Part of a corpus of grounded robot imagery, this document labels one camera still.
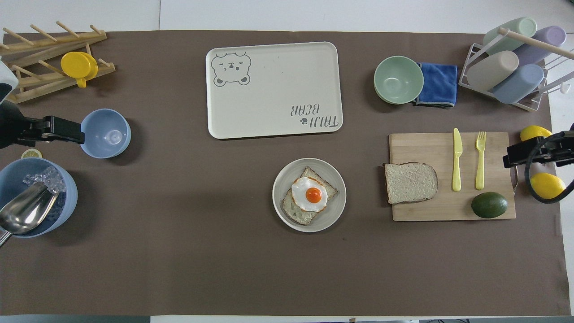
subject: lemon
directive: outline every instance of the lemon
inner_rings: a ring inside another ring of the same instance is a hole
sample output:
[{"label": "lemon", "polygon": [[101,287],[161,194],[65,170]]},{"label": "lemon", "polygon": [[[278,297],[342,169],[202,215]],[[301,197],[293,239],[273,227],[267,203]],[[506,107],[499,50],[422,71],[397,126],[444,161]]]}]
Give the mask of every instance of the lemon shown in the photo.
[{"label": "lemon", "polygon": [[471,208],[481,218],[491,219],[501,216],[508,208],[508,201],[496,192],[479,194],[472,199]]},{"label": "lemon", "polygon": [[536,194],[545,199],[555,198],[566,189],[560,178],[549,173],[534,174],[530,177],[530,183]]},{"label": "lemon", "polygon": [[42,158],[42,153],[41,153],[38,149],[31,148],[31,149],[25,151],[25,152],[22,154],[22,156],[20,157],[20,159],[26,158],[26,157],[38,157],[38,158]]},{"label": "lemon", "polygon": [[526,141],[528,139],[532,139],[534,137],[548,137],[552,134],[552,132],[550,132],[547,129],[542,128],[541,126],[537,126],[537,125],[532,125],[532,126],[527,126],[526,128],[524,128],[522,131],[520,131],[520,140],[522,141]]}]

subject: blue towel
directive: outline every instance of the blue towel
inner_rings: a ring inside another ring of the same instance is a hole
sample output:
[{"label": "blue towel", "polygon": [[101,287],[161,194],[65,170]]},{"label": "blue towel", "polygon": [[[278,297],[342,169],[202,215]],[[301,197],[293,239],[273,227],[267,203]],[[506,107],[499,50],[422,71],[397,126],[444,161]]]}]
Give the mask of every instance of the blue towel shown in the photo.
[{"label": "blue towel", "polygon": [[424,85],[414,105],[434,106],[450,109],[456,103],[456,65],[419,63]]}]

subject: green avocado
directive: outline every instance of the green avocado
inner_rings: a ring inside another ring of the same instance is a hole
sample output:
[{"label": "green avocado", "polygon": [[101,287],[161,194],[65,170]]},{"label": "green avocado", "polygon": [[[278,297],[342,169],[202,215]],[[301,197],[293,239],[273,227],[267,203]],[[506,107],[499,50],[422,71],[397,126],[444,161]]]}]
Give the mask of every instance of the green avocado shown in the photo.
[{"label": "green avocado", "polygon": [[471,207],[477,216],[492,219],[506,212],[508,201],[496,192],[486,192],[475,196]]}]

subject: white table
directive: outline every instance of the white table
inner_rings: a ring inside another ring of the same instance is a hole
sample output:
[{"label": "white table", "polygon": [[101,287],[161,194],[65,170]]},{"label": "white table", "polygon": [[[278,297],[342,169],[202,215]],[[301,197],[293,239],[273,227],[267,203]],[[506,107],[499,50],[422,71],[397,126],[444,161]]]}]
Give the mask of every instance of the white table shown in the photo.
[{"label": "white table", "polygon": [[[61,21],[74,31],[90,31],[89,26],[94,25],[105,31],[232,29],[485,33],[503,22],[529,16],[537,21],[539,28],[550,25],[564,28],[569,33],[564,48],[574,48],[574,3],[566,0],[19,0],[0,2],[0,15],[2,27],[17,33],[34,32],[30,24],[46,32],[62,32],[61,27],[55,24],[56,21]],[[570,60],[552,69],[548,79],[553,81],[573,70],[574,61]],[[574,91],[565,95],[558,91],[550,94],[549,98],[552,132],[568,130],[574,123]],[[566,182],[574,178],[572,167],[558,168],[557,173]],[[574,195],[564,199],[560,209],[567,272],[569,277],[574,277]],[[574,279],[570,278],[569,285],[572,300]],[[152,322],[316,322],[348,319],[161,316],[152,317]],[[419,318],[358,318],[361,321],[405,319]]]}]

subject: yellow knife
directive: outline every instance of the yellow knife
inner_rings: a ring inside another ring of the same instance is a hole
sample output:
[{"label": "yellow knife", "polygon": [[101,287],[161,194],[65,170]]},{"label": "yellow knife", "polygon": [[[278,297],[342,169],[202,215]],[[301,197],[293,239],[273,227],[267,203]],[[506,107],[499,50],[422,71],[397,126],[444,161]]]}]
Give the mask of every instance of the yellow knife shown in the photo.
[{"label": "yellow knife", "polygon": [[452,190],[455,192],[460,191],[460,165],[459,157],[463,154],[463,141],[460,138],[460,133],[458,128],[454,130],[454,142],[455,142],[455,161],[452,167]]}]

